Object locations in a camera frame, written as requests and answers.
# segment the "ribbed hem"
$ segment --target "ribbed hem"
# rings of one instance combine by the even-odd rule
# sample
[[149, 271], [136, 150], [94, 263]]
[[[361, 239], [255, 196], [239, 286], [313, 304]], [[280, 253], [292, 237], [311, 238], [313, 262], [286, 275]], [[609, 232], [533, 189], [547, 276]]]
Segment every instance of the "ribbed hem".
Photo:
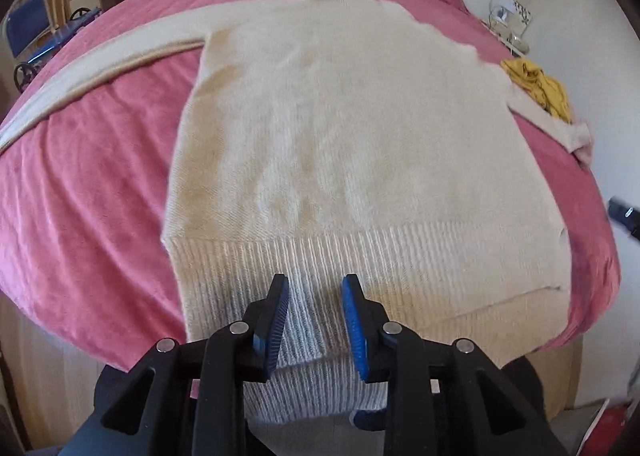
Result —
[[386, 383], [365, 384], [350, 356], [276, 370], [266, 384], [245, 384], [245, 415], [288, 423], [353, 409], [386, 407]]
[[[499, 366], [559, 335], [569, 305], [562, 284], [568, 269], [558, 264], [549, 270], [530, 261], [530, 245], [523, 240], [518, 249], [507, 248], [507, 255], [501, 251], [511, 240], [505, 230], [498, 227], [493, 237], [500, 241], [488, 245], [488, 229], [430, 223], [270, 241], [170, 236], [163, 242], [178, 280], [189, 341], [238, 320], [251, 301], [264, 298], [274, 273], [289, 277], [291, 299], [276, 376], [247, 392], [252, 414], [281, 423], [384, 406], [384, 393], [360, 383], [353, 369], [340, 301], [340, 281], [347, 273], [358, 274], [367, 297], [382, 302], [393, 320], [438, 342], [469, 337]], [[537, 237], [531, 241], [540, 244]], [[561, 263], [558, 248], [550, 245], [543, 259]], [[474, 263], [485, 265], [481, 273], [497, 275], [470, 279]], [[558, 280], [545, 281], [550, 273]]]

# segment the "bed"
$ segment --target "bed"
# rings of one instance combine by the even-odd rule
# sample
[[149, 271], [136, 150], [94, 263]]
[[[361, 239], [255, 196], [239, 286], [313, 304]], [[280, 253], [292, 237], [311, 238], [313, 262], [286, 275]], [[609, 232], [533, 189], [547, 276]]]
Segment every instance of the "bed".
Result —
[[[53, 58], [5, 121], [48, 78], [101, 42], [163, 16], [230, 1], [119, 4]], [[449, 38], [472, 44], [482, 60], [510, 56], [462, 0], [393, 1]], [[180, 110], [199, 56], [192, 50], [162, 58], [95, 88], [0, 157], [0, 289], [42, 328], [125, 370], [159, 338], [185, 340], [159, 236]], [[555, 348], [587, 331], [609, 308], [620, 267], [593, 175], [514, 117], [569, 233], [571, 306], [566, 329], [545, 346]]]

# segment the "black object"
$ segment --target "black object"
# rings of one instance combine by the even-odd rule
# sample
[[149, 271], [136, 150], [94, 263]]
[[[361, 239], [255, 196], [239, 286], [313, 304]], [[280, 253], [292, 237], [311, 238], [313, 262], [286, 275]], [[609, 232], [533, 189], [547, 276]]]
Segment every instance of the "black object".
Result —
[[91, 10], [89, 10], [88, 8], [78, 8], [71, 14], [71, 17], [69, 17], [69, 20], [74, 21], [76, 19], [79, 19], [80, 17], [82, 17], [82, 15], [86, 15], [90, 11]]
[[14, 84], [18, 91], [24, 92], [29, 84], [33, 82], [33, 79], [38, 74], [38, 71], [34, 66], [27, 62], [20, 62], [14, 68]]
[[0, 406], [0, 454], [2, 456], [24, 456], [20, 443], [9, 420], [9, 412]]
[[[351, 349], [361, 378], [388, 382], [385, 456], [567, 456], [546, 421], [468, 339], [421, 339], [365, 299], [356, 275], [342, 281]], [[436, 427], [430, 379], [444, 402]]]
[[[27, 434], [27, 429], [24, 426], [24, 422], [22, 420], [22, 415], [20, 415], [20, 407], [18, 406], [18, 398], [15, 394], [15, 385], [14, 379], [11, 375], [11, 371], [9, 371], [9, 366], [6, 363], [6, 358], [2, 354], [2, 346], [0, 346], [0, 376], [2, 376], [2, 380], [4, 380], [4, 390], [6, 392], [6, 400], [8, 406], [8, 412], [11, 413], [11, 416], [14, 419], [15, 431], [17, 432], [20, 442], [22, 443], [22, 447], [25, 450], [29, 451], [33, 447], [31, 446], [31, 440], [29, 440], [29, 436]], [[9, 455], [9, 449], [6, 449], [2, 446], [2, 435], [0, 434], [0, 454]]]
[[625, 227], [631, 236], [640, 241], [640, 210], [618, 198], [609, 200], [609, 217]]
[[[527, 357], [519, 357], [511, 360], [501, 369], [502, 374], [520, 391], [520, 394], [527, 399], [531, 407], [545, 419], [545, 393], [540, 381], [540, 377]], [[436, 417], [436, 430], [438, 440], [445, 438], [440, 425], [446, 425], [446, 409], [442, 393], [433, 394], [433, 409]], [[386, 427], [386, 408], [370, 411], [359, 410], [351, 416], [351, 423], [364, 431], [384, 431]]]
[[[265, 299], [242, 321], [180, 346], [162, 339], [130, 370], [106, 367], [94, 413], [61, 456], [270, 455], [248, 432], [242, 383], [266, 382], [276, 366], [289, 306], [289, 281], [275, 275]], [[200, 379], [197, 401], [191, 382]]]
[[640, 407], [626, 422], [622, 432], [610, 447], [607, 456], [636, 456], [640, 450]]

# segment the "sweater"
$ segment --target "sweater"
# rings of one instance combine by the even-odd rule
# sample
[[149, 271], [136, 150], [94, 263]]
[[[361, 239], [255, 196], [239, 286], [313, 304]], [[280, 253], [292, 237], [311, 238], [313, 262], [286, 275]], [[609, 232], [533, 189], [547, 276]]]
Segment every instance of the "sweater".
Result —
[[109, 78], [202, 45], [162, 241], [190, 341], [239, 319], [274, 273], [289, 277], [278, 368], [247, 386], [249, 415], [385, 405], [350, 358], [347, 273], [392, 320], [436, 341], [469, 337], [498, 365], [562, 331], [568, 238], [509, 108], [566, 147], [571, 126], [395, 3], [240, 1], [141, 26], [50, 79], [0, 151]]

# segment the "blue chair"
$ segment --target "blue chair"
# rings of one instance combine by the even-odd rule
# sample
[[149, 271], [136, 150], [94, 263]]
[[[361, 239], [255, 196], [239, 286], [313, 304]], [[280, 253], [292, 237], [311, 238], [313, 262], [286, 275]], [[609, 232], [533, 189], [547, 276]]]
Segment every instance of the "blue chair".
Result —
[[[24, 92], [49, 58], [98, 15], [100, 9], [80, 8], [73, 13], [72, 20], [56, 31], [46, 0], [16, 0], [2, 22], [2, 35], [17, 62], [14, 68], [15, 87]], [[51, 37], [27, 60], [18, 60], [47, 33], [51, 33]]]
[[15, 0], [2, 24], [4, 39], [15, 59], [47, 33], [53, 33], [47, 0]]

